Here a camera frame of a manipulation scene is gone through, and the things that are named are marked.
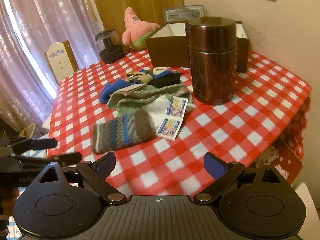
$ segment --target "canister lid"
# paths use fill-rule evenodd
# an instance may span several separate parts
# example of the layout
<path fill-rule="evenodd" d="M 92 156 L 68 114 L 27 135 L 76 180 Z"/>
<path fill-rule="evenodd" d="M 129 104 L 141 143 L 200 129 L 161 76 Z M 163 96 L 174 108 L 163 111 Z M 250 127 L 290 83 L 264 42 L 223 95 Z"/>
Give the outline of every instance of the canister lid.
<path fill-rule="evenodd" d="M 188 46 L 206 52 L 225 52 L 235 48 L 236 22 L 223 17 L 200 17 L 186 23 Z"/>
<path fill-rule="evenodd" d="M 101 31 L 95 36 L 95 40 L 99 41 L 99 40 L 104 40 L 106 38 L 109 38 L 111 37 L 114 31 L 115 29 Z"/>

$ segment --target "chair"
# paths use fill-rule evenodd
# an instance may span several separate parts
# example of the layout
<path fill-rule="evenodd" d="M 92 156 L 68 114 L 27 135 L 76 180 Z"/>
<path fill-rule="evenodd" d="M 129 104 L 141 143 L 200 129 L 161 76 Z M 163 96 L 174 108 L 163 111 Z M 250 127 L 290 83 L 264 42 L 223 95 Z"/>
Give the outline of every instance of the chair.
<path fill-rule="evenodd" d="M 44 55 L 57 83 L 79 70 L 69 41 L 52 44 Z"/>
<path fill-rule="evenodd" d="M 33 133 L 35 132 L 36 124 L 32 123 L 28 125 L 25 129 L 23 129 L 20 133 L 19 136 L 24 136 L 27 138 L 32 138 Z"/>

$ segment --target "curtain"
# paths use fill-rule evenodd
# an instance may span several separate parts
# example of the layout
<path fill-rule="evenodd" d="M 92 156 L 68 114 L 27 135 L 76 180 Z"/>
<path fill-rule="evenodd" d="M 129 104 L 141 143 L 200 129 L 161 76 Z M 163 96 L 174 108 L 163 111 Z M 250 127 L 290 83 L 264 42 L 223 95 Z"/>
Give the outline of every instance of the curtain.
<path fill-rule="evenodd" d="M 68 40 L 79 68 L 99 61 L 95 35 L 99 32 L 84 0 L 10 0 L 22 37 L 51 86 L 56 89 L 44 52 Z"/>
<path fill-rule="evenodd" d="M 0 0 L 0 115 L 17 131 L 35 123 L 39 132 L 52 105 L 53 99 L 22 51 Z"/>

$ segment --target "patrick star plush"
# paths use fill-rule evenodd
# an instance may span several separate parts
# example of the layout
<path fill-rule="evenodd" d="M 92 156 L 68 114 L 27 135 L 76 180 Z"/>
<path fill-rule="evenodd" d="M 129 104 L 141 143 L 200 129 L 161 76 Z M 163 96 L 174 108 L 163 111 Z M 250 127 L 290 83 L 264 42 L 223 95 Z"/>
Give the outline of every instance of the patrick star plush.
<path fill-rule="evenodd" d="M 146 49 L 145 38 L 160 26 L 156 23 L 149 23 L 139 19 L 131 7 L 124 13 L 125 32 L 122 34 L 124 45 L 131 45 L 133 49 Z"/>

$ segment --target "open box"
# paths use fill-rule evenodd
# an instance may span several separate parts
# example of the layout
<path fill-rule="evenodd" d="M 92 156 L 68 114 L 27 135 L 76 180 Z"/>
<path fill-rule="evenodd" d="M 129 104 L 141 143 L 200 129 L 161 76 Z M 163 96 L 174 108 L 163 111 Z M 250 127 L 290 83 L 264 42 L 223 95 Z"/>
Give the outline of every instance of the open box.
<path fill-rule="evenodd" d="M 186 22 L 167 22 L 145 39 L 151 63 L 154 67 L 190 67 L 185 30 Z M 242 22 L 236 21 L 236 28 L 238 44 L 237 71 L 246 72 L 249 39 Z"/>
<path fill-rule="evenodd" d="M 190 66 L 185 22 L 167 22 L 145 39 L 154 67 Z"/>

